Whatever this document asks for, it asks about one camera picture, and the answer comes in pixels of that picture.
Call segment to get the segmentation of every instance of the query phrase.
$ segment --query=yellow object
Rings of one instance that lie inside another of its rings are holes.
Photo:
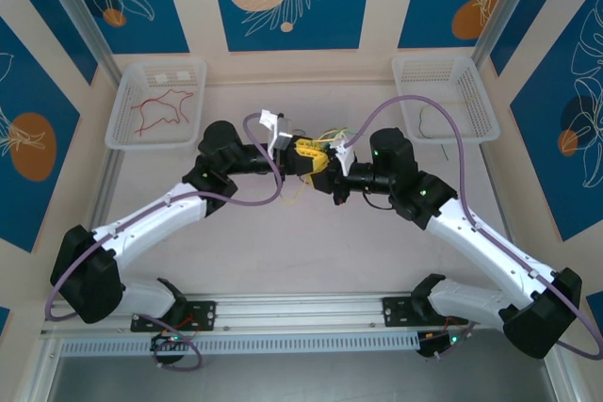
[[[297,202],[307,185],[312,185],[312,179],[308,178],[307,176],[315,173],[320,173],[321,171],[325,170],[327,168],[327,165],[329,164],[329,157],[327,156],[327,153],[322,150],[322,146],[316,143],[316,140],[310,140],[306,138],[300,138],[298,141],[295,142],[295,151],[297,152],[297,154],[302,157],[308,157],[312,159],[312,171],[302,176],[303,184],[295,193],[295,196],[292,200],[286,200],[283,195],[280,195],[281,200],[283,200],[285,204],[288,204],[289,206]]]
[[[346,132],[348,129],[347,128],[343,128],[343,129],[333,129],[331,131],[327,131],[325,132],[323,135],[321,135],[319,138],[317,138],[316,140],[312,140],[314,143],[328,143],[330,141],[335,141],[339,139],[339,134],[341,134],[342,132]],[[326,136],[328,136],[329,134],[334,134],[335,132],[337,132],[337,136],[335,137],[331,137],[331,138],[325,138]]]
[[[327,164],[329,163],[329,157],[326,152],[322,150],[320,145],[316,145],[315,143],[315,140],[306,140],[305,138],[301,138],[295,143],[297,154],[312,159],[312,171],[306,174],[320,173],[327,168]]]
[[[305,176],[302,176],[303,178],[303,184],[301,184],[301,187],[298,189],[297,192],[295,192],[295,196],[293,197],[293,200],[286,200],[285,197],[283,197],[283,195],[280,195],[281,200],[283,200],[283,202],[289,206],[292,206],[293,204],[295,204],[297,202],[297,200],[300,198],[300,195],[302,194],[303,190],[305,189],[305,187],[308,185]]]

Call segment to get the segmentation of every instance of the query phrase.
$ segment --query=metal post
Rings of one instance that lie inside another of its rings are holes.
[[[99,67],[105,72],[109,82],[117,88],[120,80],[122,80],[122,71],[113,58],[113,53],[84,0],[58,1],[65,8],[69,18],[72,20],[84,42],[88,45]],[[123,152],[116,150],[108,152],[103,165],[103,176],[98,193],[96,194],[89,227],[105,223],[122,161]]]
[[[518,3],[519,0],[498,0],[494,11],[490,15],[490,19],[483,28],[480,38],[473,49],[471,57],[478,69],[488,60],[490,53],[494,49],[500,38],[500,34],[502,34],[507,22],[509,22]]]

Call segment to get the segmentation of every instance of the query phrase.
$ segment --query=green wire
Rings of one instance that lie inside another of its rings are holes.
[[[425,105],[423,107],[421,107],[421,111],[418,114],[418,132],[424,137],[424,138],[428,138],[433,140],[433,137],[428,137],[425,134],[423,134],[423,131],[421,130],[421,125],[423,124],[423,111],[427,108],[430,107],[430,105]],[[444,152],[444,156],[446,157],[446,160],[449,161],[450,159],[448,159],[448,154],[446,153],[446,150],[444,149],[444,145],[440,145],[440,147],[442,147],[442,151]]]
[[[337,129],[336,131],[334,131],[334,132],[330,133],[330,134],[329,134],[329,136],[330,136],[330,137],[325,137],[324,139],[331,139],[331,138],[335,138],[335,137],[337,137],[339,134],[341,134],[342,132],[343,132],[344,134],[350,134],[350,135],[352,135],[352,136],[356,136],[356,135],[358,135],[358,133],[357,133],[357,132],[349,131],[349,130],[347,130],[347,128],[342,127],[341,129]],[[329,148],[329,143],[323,143],[322,148],[325,148],[325,149],[326,149],[326,148]]]

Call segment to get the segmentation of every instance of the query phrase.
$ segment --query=red wire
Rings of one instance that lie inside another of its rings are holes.
[[[171,105],[171,104],[164,103],[164,102],[162,102],[162,101],[161,101],[161,99],[162,99],[162,98],[164,98],[165,96],[167,96],[167,95],[168,95],[168,94],[170,94],[171,92],[172,92],[172,93],[175,93],[175,94],[186,94],[186,95],[187,95],[187,96],[185,96],[184,98],[182,98],[182,99],[180,100],[180,104],[178,105],[178,109],[176,109],[176,107],[174,107],[174,106],[173,106],[173,105]],[[163,95],[159,96],[158,98],[151,98],[151,99],[147,99],[146,101],[142,102],[142,103],[141,103],[141,104],[139,104],[139,105],[134,105],[133,107],[131,107],[131,109],[139,108],[139,109],[140,109],[140,115],[142,116],[142,125],[140,126],[140,129],[138,129],[138,130],[137,130],[137,131],[135,131],[135,132],[139,133],[139,135],[142,137],[142,132],[143,132],[143,131],[146,131],[146,130],[148,130],[148,129],[151,129],[153,126],[155,126],[156,124],[159,124],[159,123],[160,123],[160,122],[162,122],[162,121],[167,122],[167,123],[169,123],[169,122],[175,122],[176,124],[180,124],[180,117],[178,116],[178,113],[180,113],[180,115],[182,115],[182,117],[183,117],[183,118],[184,118],[184,119],[185,119],[187,122],[190,122],[190,121],[188,120],[188,118],[185,116],[185,114],[182,112],[182,103],[183,103],[183,102],[184,102],[186,99],[188,99],[189,97],[191,97],[191,96],[193,96],[193,95],[194,95],[194,93],[189,93],[188,91],[175,91],[175,90],[173,90],[173,89],[169,89],[169,90],[168,90],[168,91],[167,91],[165,94],[163,94]],[[143,108],[143,107],[144,107],[144,106],[145,106],[147,103],[149,103],[149,102],[151,102],[151,101],[158,102],[158,103],[160,103],[160,104],[162,104],[162,105],[165,105],[165,106],[171,107],[171,108],[174,110],[174,112],[176,112],[176,118],[175,118],[174,120],[166,120],[165,118],[162,118],[161,120],[155,121],[155,122],[154,122],[153,124],[151,124],[150,126],[146,126],[146,127],[145,127],[145,126],[144,126],[145,118],[144,118],[144,113],[142,113],[142,108]]]
[[[186,325],[189,322],[194,322],[195,318],[192,316],[192,314],[189,314],[188,317],[183,320],[182,322],[180,322],[178,325],[176,325],[176,329],[181,329],[184,325]]]
[[[459,323],[459,321],[458,321],[458,320],[456,320],[454,317],[449,317],[449,319],[450,319],[452,322],[454,322],[454,324],[455,324],[455,325],[457,325],[457,326],[459,326],[459,327],[461,327],[461,328],[463,328],[463,329],[466,329],[466,326],[465,326],[465,325],[463,325],[463,324],[460,324],[460,323]]]
[[[446,318],[446,323],[444,324],[444,327],[442,328],[442,332],[446,331],[446,329],[448,328],[448,322],[450,322],[450,317]]]

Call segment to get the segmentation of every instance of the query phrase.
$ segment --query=metal frame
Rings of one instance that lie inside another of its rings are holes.
[[[481,32],[478,42],[473,48],[471,57],[478,69],[488,60],[490,53],[500,38],[507,22],[511,18],[519,0],[498,0],[490,18]]]
[[[105,72],[109,83],[117,89],[120,80],[122,80],[122,70],[120,70],[120,67],[113,58],[113,53],[98,24],[92,18],[84,0],[58,1],[65,8],[73,25],[75,25],[75,28],[98,62],[99,67]],[[122,167],[122,161],[122,151],[108,151],[105,163],[103,164],[103,175],[96,193],[94,210],[87,226],[93,228],[105,223],[120,168]]]
[[[218,303],[215,330],[199,335],[198,345],[204,349],[204,354],[210,355],[414,350],[418,331],[439,330],[441,327],[387,328],[383,321],[382,299],[408,295],[409,293],[373,293],[187,297],[190,300],[211,299]],[[57,315],[67,314],[70,310],[65,302],[58,302],[54,309]],[[77,318],[58,324],[46,322],[40,339],[38,359],[31,370],[30,383],[19,400],[47,400],[58,359],[63,354],[80,357],[150,355],[145,345],[148,345],[151,335],[130,332],[130,321],[130,316],[121,315],[110,316],[93,325],[86,325]],[[321,343],[310,344],[309,341],[312,340],[320,340]],[[558,401],[591,400],[587,386],[577,368],[566,359],[565,353],[555,347],[545,358],[546,369]]]

